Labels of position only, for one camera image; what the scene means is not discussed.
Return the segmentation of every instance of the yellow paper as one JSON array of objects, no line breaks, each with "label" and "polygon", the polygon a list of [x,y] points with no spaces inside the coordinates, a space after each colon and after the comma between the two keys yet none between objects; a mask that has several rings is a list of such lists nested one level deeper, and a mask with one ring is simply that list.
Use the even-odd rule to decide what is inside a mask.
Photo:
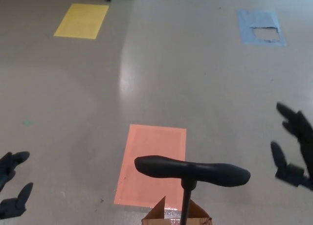
[{"label": "yellow paper", "polygon": [[72,4],[54,36],[96,39],[108,9],[107,5]]}]

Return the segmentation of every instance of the black handle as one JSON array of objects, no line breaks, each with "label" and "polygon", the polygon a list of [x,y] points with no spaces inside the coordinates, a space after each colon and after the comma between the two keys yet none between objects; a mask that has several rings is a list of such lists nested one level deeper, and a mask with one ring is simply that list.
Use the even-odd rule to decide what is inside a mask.
[{"label": "black handle", "polygon": [[135,159],[136,169],[153,178],[190,179],[223,187],[246,184],[250,172],[231,164],[194,163],[162,156],[145,156]]}]

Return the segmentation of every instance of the cardboard box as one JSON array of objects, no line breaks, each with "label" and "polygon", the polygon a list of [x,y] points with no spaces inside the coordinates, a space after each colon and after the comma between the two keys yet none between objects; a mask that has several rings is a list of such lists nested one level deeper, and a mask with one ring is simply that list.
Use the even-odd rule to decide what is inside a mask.
[{"label": "cardboard box", "polygon": [[[165,219],[165,197],[141,220],[142,225],[179,225],[180,219]],[[213,225],[212,218],[194,203],[190,201],[187,225]]]}]

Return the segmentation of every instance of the orange paper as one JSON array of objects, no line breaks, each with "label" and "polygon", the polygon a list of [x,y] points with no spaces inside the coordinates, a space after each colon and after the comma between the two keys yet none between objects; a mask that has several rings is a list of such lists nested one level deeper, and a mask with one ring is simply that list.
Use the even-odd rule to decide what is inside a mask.
[{"label": "orange paper", "polygon": [[186,129],[130,125],[115,204],[154,207],[166,196],[167,209],[181,210],[183,190],[179,179],[154,179],[139,173],[136,157],[160,155],[185,160]]}]

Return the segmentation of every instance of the black robotic finger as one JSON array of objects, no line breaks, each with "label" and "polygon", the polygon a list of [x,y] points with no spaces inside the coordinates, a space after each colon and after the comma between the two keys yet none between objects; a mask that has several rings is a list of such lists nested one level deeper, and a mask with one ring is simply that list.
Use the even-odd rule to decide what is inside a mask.
[{"label": "black robotic finger", "polygon": [[301,111],[297,112],[297,117],[302,129],[306,129],[309,132],[313,132],[311,124]]},{"label": "black robotic finger", "polygon": [[297,131],[297,129],[295,129],[292,124],[288,121],[283,121],[283,127],[285,128],[285,130],[287,132],[289,132],[289,134],[295,136],[297,139],[299,139],[299,132]]},{"label": "black robotic finger", "polygon": [[29,198],[33,183],[28,183],[17,198],[5,199],[0,203],[0,220],[21,216],[25,211],[25,204]]},{"label": "black robotic finger", "polygon": [[0,159],[0,192],[5,184],[15,176],[15,168],[25,162],[29,158],[29,155],[29,152],[19,152],[16,154],[9,152]]},{"label": "black robotic finger", "polygon": [[276,108],[278,112],[289,122],[292,122],[292,123],[297,122],[296,112],[293,111],[291,108],[279,102],[277,103]]},{"label": "black robotic finger", "polygon": [[313,185],[310,179],[304,176],[304,169],[294,164],[287,164],[285,155],[281,147],[276,143],[270,144],[274,163],[277,167],[275,177],[292,186],[298,187],[302,185],[310,190],[313,190]]}]

